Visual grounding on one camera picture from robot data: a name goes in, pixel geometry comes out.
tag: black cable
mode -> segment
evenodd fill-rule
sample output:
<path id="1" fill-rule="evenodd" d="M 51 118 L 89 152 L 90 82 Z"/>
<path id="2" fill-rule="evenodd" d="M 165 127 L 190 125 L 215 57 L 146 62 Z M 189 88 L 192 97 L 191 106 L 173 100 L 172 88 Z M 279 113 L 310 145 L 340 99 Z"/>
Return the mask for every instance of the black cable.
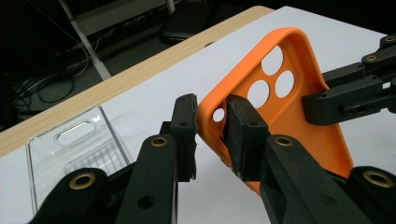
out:
<path id="1" fill-rule="evenodd" d="M 59 82 L 63 82 L 63 81 L 67 81 L 67 80 L 70 81 L 71 85 L 70 85 L 70 89 L 68 90 L 68 92 L 66 94 L 64 94 L 63 96 L 61 96 L 57 99 L 54 99 L 54 100 L 44 99 L 44 97 L 41 94 L 41 91 L 43 91 L 50 85 L 53 85 L 53 84 L 59 83 Z M 73 76 L 61 76 L 61 77 L 49 78 L 48 80 L 46 80 L 38 85 L 37 96 L 40 99 L 40 101 L 43 103 L 47 103 L 47 104 L 57 103 L 59 101 L 62 101 L 68 95 L 70 95 L 70 93 L 72 93 L 72 91 L 74 90 L 74 87 L 75 87 L 75 83 L 74 83 Z"/>

